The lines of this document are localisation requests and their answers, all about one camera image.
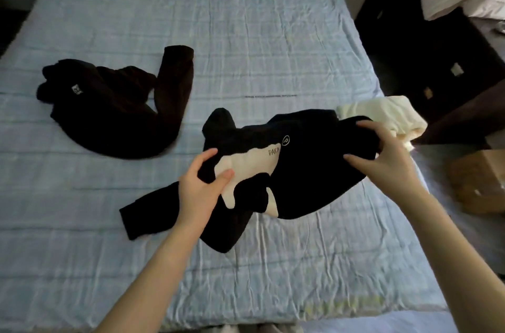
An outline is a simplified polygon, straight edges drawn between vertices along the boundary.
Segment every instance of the black garment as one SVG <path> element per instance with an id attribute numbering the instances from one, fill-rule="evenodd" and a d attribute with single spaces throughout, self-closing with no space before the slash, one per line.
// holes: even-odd
<path id="1" fill-rule="evenodd" d="M 252 212 L 265 212 L 269 188 L 275 197 L 278 217 L 294 219 L 331 203 L 365 176 L 343 158 L 346 153 L 374 159 L 379 139 L 375 132 L 356 126 L 365 116 L 339 121 L 333 110 L 305 110 L 276 115 L 268 123 L 237 129 L 230 113 L 216 109 L 203 127 L 204 150 L 218 148 L 198 172 L 212 182 L 214 167 L 223 156 L 249 154 L 265 149 L 278 154 L 271 175 L 259 172 L 237 184 L 235 207 L 226 207 L 219 196 L 201 239 L 216 251 L 228 252 L 242 235 Z M 173 226 L 178 215 L 177 183 L 141 197 L 120 210 L 130 240 Z"/>
<path id="2" fill-rule="evenodd" d="M 76 59 L 42 69 L 37 98 L 88 150 L 139 159 L 160 154 L 177 138 L 193 84 L 193 49 L 165 48 L 158 78 L 134 66 L 112 70 Z M 147 104 L 154 88 L 156 113 Z"/>

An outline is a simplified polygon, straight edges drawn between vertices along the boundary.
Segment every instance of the person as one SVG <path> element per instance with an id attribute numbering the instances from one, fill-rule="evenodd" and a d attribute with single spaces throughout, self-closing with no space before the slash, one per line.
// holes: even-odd
<path id="1" fill-rule="evenodd" d="M 352 155 L 344 159 L 368 176 L 405 214 L 459 331 L 505 331 L 505 285 L 420 183 L 403 145 L 382 124 L 364 120 L 358 125 L 376 132 L 381 140 L 381 152 L 375 160 Z M 137 279 L 99 324 L 96 333 L 159 331 L 193 246 L 218 196 L 233 177 L 233 171 L 227 170 L 210 184 L 198 179 L 196 174 L 202 163 L 216 153 L 216 149 L 209 149 L 198 155 L 180 178 L 177 222 Z"/>

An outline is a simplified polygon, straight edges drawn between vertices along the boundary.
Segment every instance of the person's right arm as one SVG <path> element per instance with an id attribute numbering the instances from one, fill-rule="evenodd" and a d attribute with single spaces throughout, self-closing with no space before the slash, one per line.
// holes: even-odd
<path id="1" fill-rule="evenodd" d="M 505 331 L 505 285 L 461 234 L 417 177 L 412 159 L 382 124 L 357 123 L 381 139 L 375 160 L 344 158 L 369 177 L 407 217 L 461 333 Z"/>

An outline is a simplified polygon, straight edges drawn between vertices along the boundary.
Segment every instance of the forearm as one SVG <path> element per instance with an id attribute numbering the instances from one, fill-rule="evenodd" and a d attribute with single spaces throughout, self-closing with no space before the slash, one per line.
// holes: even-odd
<path id="1" fill-rule="evenodd" d="M 157 333 L 198 236 L 175 225 L 97 333 Z"/>
<path id="2" fill-rule="evenodd" d="M 411 223 L 460 332 L 505 327 L 505 285 L 426 191 L 398 201 Z"/>

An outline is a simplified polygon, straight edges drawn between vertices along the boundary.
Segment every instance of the brown box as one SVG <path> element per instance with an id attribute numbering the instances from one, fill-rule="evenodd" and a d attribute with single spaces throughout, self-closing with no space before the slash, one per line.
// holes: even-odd
<path id="1" fill-rule="evenodd" d="M 467 213 L 505 212 L 505 150 L 483 150 L 447 164 L 456 198 Z"/>

